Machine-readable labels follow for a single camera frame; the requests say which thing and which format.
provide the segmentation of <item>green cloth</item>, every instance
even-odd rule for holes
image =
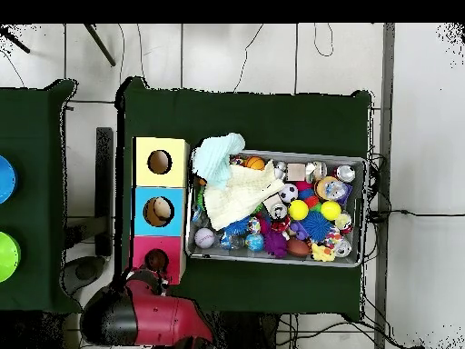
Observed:
[[[0,155],[17,172],[18,185],[0,204],[0,232],[21,247],[15,273],[0,283],[0,309],[79,312],[62,290],[64,189],[61,118],[74,92],[71,80],[44,90],[0,88]]]
[[[150,90],[135,77],[122,86],[124,123],[123,266],[131,212],[133,136],[185,139],[239,133],[248,150],[366,157],[367,92],[338,95],[218,94]],[[337,313],[360,319],[361,268],[189,259],[174,295],[204,310]]]

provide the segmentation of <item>gray bin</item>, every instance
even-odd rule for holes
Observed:
[[[252,155],[260,156],[265,163],[270,159],[275,162],[283,161],[285,163],[295,164],[323,161],[328,167],[328,175],[332,173],[334,168],[340,165],[352,166],[355,170],[355,179],[351,182],[352,191],[347,204],[342,208],[342,210],[345,210],[352,217],[353,230],[345,235],[346,239],[351,243],[351,253],[347,257],[336,257],[332,262],[321,262],[312,260],[309,256],[303,259],[290,254],[285,255],[283,258],[276,258],[264,251],[253,252],[246,247],[239,250],[224,250],[220,247],[202,249],[194,242],[194,235],[198,227],[190,220],[193,214],[193,204],[196,202],[196,196],[200,188],[199,185],[194,185],[188,190],[188,219],[186,221],[185,232],[185,251],[189,256],[192,258],[212,258],[216,260],[248,261],[269,264],[303,264],[335,267],[355,267],[361,263],[365,245],[366,214],[368,211],[367,188],[369,183],[369,168],[364,159],[346,156],[275,153],[253,150],[243,151],[241,155],[245,157]]]

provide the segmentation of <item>table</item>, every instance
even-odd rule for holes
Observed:
[[[115,241],[122,245],[115,254],[115,269],[122,270],[128,257],[133,136],[182,138],[193,147],[207,136],[235,132],[244,137],[247,149],[363,158],[367,154],[367,92],[340,96],[151,90],[134,77],[122,84],[115,103]],[[204,310],[336,313],[358,321],[361,268],[189,259],[172,294],[193,298]]]

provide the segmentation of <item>white knit cloth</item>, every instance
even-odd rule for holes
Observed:
[[[208,184],[203,193],[207,214],[214,230],[220,230],[250,215],[270,195],[284,188],[281,179],[274,176],[274,166],[269,161],[264,170],[253,170],[230,165],[231,178],[220,189]]]

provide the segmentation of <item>orange ball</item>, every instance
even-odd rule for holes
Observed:
[[[249,167],[253,170],[263,170],[265,168],[265,162],[258,156],[251,156],[245,162],[245,167]]]

